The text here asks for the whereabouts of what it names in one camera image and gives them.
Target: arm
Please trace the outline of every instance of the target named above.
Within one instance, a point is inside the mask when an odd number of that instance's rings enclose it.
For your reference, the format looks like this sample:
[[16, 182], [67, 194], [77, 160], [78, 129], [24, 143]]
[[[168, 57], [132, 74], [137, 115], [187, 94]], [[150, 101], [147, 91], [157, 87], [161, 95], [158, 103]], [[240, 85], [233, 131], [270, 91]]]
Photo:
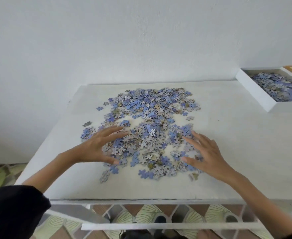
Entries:
[[251, 207], [273, 237], [282, 238], [292, 234], [292, 217], [283, 213], [245, 176], [231, 168], [221, 156], [215, 140], [195, 132], [192, 134], [198, 141], [183, 138], [200, 151], [204, 161], [200, 162], [189, 157], [183, 157], [182, 160], [230, 185]]
[[111, 126], [100, 130], [82, 144], [57, 155], [52, 162], [29, 177], [22, 184], [34, 186], [40, 192], [44, 193], [58, 177], [78, 162], [119, 164], [119, 161], [115, 158], [104, 155], [102, 147], [110, 141], [126, 136], [127, 132], [113, 134], [121, 129], [123, 127]]

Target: table top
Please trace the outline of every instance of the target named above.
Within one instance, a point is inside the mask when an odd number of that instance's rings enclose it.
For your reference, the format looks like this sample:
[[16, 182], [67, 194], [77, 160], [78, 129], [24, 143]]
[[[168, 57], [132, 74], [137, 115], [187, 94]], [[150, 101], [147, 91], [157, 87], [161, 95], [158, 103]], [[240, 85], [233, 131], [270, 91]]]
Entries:
[[[136, 88], [185, 88], [201, 110], [189, 113], [193, 129], [215, 139], [225, 160], [270, 199], [292, 200], [292, 113], [267, 113], [236, 80], [187, 83], [89, 85], [81, 86], [67, 111], [54, 126], [16, 184], [40, 170], [59, 153], [80, 143], [83, 124], [98, 127], [110, 106], [96, 107]], [[175, 115], [177, 125], [189, 123]], [[238, 200], [230, 186], [207, 174], [191, 181], [189, 172], [158, 181], [138, 175], [143, 165], [121, 168], [100, 183], [106, 169], [102, 163], [80, 163], [71, 167], [44, 194], [51, 201], [61, 200]]]

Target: left hand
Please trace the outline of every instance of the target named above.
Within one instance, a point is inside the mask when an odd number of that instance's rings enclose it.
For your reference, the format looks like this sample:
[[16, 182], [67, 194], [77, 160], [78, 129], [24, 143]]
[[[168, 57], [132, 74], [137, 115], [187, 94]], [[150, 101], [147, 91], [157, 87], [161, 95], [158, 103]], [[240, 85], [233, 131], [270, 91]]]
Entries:
[[78, 162], [106, 162], [110, 164], [119, 164], [119, 161], [113, 157], [106, 156], [102, 147], [110, 141], [122, 138], [128, 135], [128, 132], [118, 132], [123, 129], [122, 126], [110, 126], [95, 133], [90, 139], [80, 145], [71, 148], [65, 153], [70, 153], [74, 158], [74, 163]]

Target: tiled floor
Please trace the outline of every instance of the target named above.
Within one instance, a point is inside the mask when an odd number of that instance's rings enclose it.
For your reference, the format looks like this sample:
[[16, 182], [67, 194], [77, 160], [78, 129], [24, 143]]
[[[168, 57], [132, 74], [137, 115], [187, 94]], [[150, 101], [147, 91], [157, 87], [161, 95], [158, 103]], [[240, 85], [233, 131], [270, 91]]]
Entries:
[[[0, 186], [12, 185], [26, 164], [0, 165]], [[152, 223], [158, 215], [164, 215], [167, 222], [218, 221], [220, 214], [233, 213], [240, 217], [243, 205], [94, 205], [97, 214], [117, 223]], [[118, 239], [120, 231], [82, 231], [81, 223], [57, 216], [44, 214], [32, 239]], [[179, 230], [189, 239], [197, 237], [197, 231]], [[238, 232], [238, 239], [257, 239], [249, 230]]]

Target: right hand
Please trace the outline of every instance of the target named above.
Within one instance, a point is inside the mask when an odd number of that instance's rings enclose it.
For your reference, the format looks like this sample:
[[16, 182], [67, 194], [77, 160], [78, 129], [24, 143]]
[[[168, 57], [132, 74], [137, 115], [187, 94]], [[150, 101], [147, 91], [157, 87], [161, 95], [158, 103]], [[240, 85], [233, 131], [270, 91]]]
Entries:
[[192, 134], [199, 142], [187, 137], [183, 137], [183, 139], [198, 149], [204, 160], [200, 162], [190, 157], [182, 157], [181, 160], [218, 180], [228, 183], [237, 172], [221, 156], [215, 140], [210, 140], [205, 135], [194, 131], [192, 131]]

